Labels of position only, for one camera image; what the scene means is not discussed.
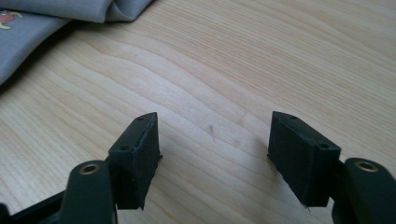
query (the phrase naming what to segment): fabric fold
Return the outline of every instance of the fabric fold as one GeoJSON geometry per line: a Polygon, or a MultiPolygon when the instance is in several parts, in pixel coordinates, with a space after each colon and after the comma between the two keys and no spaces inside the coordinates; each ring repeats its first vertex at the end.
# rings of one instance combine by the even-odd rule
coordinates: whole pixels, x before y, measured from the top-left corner
{"type": "Polygon", "coordinates": [[[134,21],[151,0],[0,0],[0,85],[71,20],[134,21]]]}

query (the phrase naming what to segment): black 3d-printed part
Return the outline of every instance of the black 3d-printed part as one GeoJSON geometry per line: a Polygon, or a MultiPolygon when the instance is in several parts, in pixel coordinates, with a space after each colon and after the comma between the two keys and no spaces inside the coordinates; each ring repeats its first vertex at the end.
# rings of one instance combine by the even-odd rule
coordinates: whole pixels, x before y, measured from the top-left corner
{"type": "Polygon", "coordinates": [[[86,161],[70,172],[58,223],[117,223],[114,208],[107,162],[86,161]]]}
{"type": "Polygon", "coordinates": [[[143,209],[161,157],[157,113],[135,119],[108,154],[117,208],[143,209]]]}
{"type": "Polygon", "coordinates": [[[11,221],[11,216],[9,215],[8,209],[5,204],[0,203],[0,223],[8,224],[11,221]]]}
{"type": "Polygon", "coordinates": [[[359,223],[396,223],[396,181],[385,167],[374,161],[348,159],[343,182],[359,223]]]}
{"type": "Polygon", "coordinates": [[[13,224],[54,224],[59,219],[64,192],[57,193],[48,199],[32,205],[12,216],[13,224]]]}
{"type": "Polygon", "coordinates": [[[274,112],[268,157],[304,206],[326,206],[341,148],[302,120],[274,112]]]}

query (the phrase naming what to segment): light wood grain surface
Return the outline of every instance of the light wood grain surface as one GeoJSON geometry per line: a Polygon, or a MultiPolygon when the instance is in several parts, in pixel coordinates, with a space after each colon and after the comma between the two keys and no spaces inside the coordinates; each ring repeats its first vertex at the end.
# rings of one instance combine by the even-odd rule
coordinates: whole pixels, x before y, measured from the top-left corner
{"type": "Polygon", "coordinates": [[[266,157],[291,113],[396,176],[394,0],[158,0],[133,23],[72,23],[0,91],[0,201],[16,213],[157,111],[160,162],[120,223],[332,223],[266,157]]]}

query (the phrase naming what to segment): black plastic arm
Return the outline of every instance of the black plastic arm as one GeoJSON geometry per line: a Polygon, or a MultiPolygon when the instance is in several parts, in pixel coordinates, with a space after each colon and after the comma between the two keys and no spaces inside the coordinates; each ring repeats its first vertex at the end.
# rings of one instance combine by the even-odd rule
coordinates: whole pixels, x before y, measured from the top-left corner
{"type": "Polygon", "coordinates": [[[304,206],[334,199],[334,223],[396,223],[396,181],[365,159],[339,161],[341,148],[302,120],[274,112],[268,157],[304,206]]]}
{"type": "Polygon", "coordinates": [[[74,168],[64,192],[13,216],[0,203],[0,224],[117,223],[117,208],[144,208],[161,157],[157,113],[143,115],[129,125],[105,161],[74,168]]]}

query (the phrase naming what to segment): wood grain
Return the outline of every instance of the wood grain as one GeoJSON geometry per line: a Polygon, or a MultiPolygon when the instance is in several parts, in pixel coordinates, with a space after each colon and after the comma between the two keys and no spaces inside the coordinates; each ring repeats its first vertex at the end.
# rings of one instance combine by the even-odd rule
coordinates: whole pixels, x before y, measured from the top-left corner
{"type": "Polygon", "coordinates": [[[2,87],[0,201],[63,190],[157,111],[164,158],[120,223],[332,223],[267,159],[272,111],[396,176],[395,88],[393,0],[158,0],[133,23],[75,22],[2,87]]]}

